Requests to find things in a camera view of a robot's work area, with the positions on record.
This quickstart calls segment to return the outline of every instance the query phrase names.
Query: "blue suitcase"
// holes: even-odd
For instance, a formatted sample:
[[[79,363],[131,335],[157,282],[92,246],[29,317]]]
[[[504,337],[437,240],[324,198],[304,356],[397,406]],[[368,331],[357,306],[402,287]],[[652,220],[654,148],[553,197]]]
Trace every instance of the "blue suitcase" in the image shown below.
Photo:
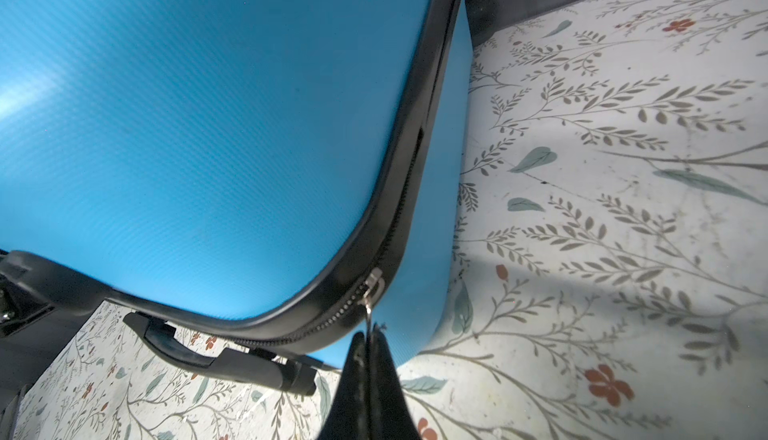
[[[175,366],[299,394],[344,363],[362,297],[396,363],[426,344],[466,124],[462,0],[0,5],[0,336],[111,301]],[[167,322],[249,351],[198,355]]]

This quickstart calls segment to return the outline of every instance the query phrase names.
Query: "floral floor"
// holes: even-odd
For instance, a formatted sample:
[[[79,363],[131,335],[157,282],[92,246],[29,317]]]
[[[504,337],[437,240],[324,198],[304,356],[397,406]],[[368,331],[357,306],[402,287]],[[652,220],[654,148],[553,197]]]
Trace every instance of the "floral floor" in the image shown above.
[[[767,54],[768,0],[586,0],[477,49],[446,321],[399,369],[425,440],[764,437]],[[312,398],[193,376],[125,312],[16,440],[319,431],[336,374]]]

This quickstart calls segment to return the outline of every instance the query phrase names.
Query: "metal zipper slider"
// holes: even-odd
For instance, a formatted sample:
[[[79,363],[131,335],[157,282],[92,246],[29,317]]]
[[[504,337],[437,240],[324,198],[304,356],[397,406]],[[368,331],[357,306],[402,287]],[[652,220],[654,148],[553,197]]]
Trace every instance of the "metal zipper slider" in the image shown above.
[[[382,274],[383,272],[379,267],[374,267],[364,282],[368,288],[358,301],[360,305],[366,308],[366,338],[368,339],[371,338],[373,306],[379,301],[382,293],[384,293],[384,277]]]

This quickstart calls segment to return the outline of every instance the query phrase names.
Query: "black handle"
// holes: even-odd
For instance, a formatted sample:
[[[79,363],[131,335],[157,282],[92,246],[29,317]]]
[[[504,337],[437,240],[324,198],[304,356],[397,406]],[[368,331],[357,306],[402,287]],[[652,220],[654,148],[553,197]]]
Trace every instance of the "black handle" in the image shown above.
[[[286,364],[233,349],[218,357],[200,355],[174,339],[176,329],[161,319],[131,312],[123,319],[149,350],[170,365],[211,378],[255,383],[283,392],[312,395],[316,370],[295,360]]]

